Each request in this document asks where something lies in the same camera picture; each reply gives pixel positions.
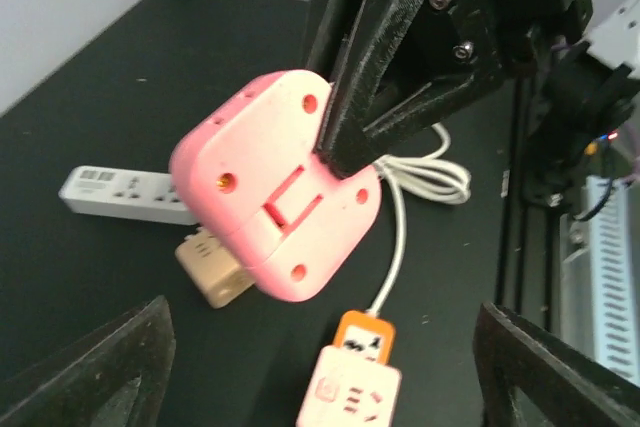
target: black table surface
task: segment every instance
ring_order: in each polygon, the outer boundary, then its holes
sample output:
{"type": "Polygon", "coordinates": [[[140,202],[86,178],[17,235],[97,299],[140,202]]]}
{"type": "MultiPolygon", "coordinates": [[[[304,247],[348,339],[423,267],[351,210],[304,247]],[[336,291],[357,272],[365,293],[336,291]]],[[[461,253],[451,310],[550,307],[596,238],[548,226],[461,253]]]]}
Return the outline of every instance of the black table surface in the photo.
{"type": "MultiPolygon", "coordinates": [[[[58,198],[89,164],[165,171],[180,138],[254,77],[296,68],[305,3],[142,0],[0,119],[0,378],[164,294],[177,350],[159,425],[291,426],[319,349],[388,268],[383,208],[330,284],[287,304],[256,289],[213,310],[174,257],[195,227],[76,215],[58,198]]],[[[447,158],[473,174],[458,207],[407,195],[402,272],[382,316],[403,373],[394,426],[480,423],[471,341],[494,296],[510,88],[448,119],[447,158]]],[[[432,132],[396,154],[437,146],[432,132]]]]}

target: electronic component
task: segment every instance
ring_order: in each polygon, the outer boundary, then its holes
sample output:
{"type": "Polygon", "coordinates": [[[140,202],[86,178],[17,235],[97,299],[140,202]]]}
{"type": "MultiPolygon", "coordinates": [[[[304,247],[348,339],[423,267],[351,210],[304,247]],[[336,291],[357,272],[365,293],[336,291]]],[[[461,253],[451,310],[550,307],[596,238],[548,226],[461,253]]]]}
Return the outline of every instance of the electronic component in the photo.
{"type": "Polygon", "coordinates": [[[640,0],[625,0],[584,40],[566,46],[552,66],[541,89],[548,109],[533,113],[540,121],[520,161],[526,169],[523,195],[528,203],[578,215],[590,153],[595,153],[593,140],[605,145],[615,140],[635,109],[639,23],[640,0]]]}
{"type": "Polygon", "coordinates": [[[329,92],[308,71],[259,77],[171,157],[180,198],[256,285],[281,300],[318,293],[380,207],[373,166],[339,180],[313,153],[329,92]]]}
{"type": "Polygon", "coordinates": [[[180,244],[176,258],[213,308],[224,307],[253,285],[233,255],[202,227],[180,244]]]}
{"type": "MultiPolygon", "coordinates": [[[[587,209],[609,179],[587,178],[587,209]]],[[[640,336],[632,261],[630,195],[616,180],[604,208],[589,223],[563,218],[560,230],[560,338],[602,366],[640,386],[640,336]]]]}
{"type": "Polygon", "coordinates": [[[350,310],[340,320],[333,345],[366,360],[386,364],[391,355],[395,328],[385,320],[350,310]]]}
{"type": "Polygon", "coordinates": [[[388,427],[400,371],[329,345],[322,349],[296,427],[388,427]]]}
{"type": "Polygon", "coordinates": [[[197,223],[178,198],[169,174],[83,165],[73,169],[59,196],[77,214],[197,223]]]}

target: beige plug adapter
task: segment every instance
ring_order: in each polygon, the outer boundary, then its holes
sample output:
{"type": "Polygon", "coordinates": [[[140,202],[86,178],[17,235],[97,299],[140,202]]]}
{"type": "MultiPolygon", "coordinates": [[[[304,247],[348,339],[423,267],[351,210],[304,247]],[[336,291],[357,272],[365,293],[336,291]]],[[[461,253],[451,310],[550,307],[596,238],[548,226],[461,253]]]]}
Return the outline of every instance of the beige plug adapter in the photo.
{"type": "Polygon", "coordinates": [[[253,279],[207,229],[198,228],[176,249],[178,261],[215,309],[253,285],[253,279]]]}

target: white power strip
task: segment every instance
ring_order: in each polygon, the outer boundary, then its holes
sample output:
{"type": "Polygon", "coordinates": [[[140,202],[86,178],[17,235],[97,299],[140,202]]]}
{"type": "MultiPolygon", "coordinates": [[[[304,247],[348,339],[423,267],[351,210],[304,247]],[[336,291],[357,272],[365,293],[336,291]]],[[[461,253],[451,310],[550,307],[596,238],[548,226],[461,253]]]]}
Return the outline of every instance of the white power strip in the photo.
{"type": "Polygon", "coordinates": [[[180,225],[197,223],[178,199],[169,174],[82,165],[73,169],[59,196],[78,214],[180,225]]]}

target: pink power strip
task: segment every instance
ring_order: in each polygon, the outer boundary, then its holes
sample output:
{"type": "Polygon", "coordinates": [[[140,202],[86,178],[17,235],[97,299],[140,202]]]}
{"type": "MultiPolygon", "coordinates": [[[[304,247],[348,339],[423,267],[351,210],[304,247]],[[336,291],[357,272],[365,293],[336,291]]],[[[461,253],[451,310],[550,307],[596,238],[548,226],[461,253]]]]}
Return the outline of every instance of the pink power strip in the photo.
{"type": "Polygon", "coordinates": [[[322,349],[296,427],[388,427],[400,371],[333,345],[322,349]]]}
{"type": "Polygon", "coordinates": [[[304,70],[258,77],[171,157],[189,210],[261,290],[286,301],[317,294],[380,207],[373,166],[339,180],[313,153],[330,90],[304,70]]]}

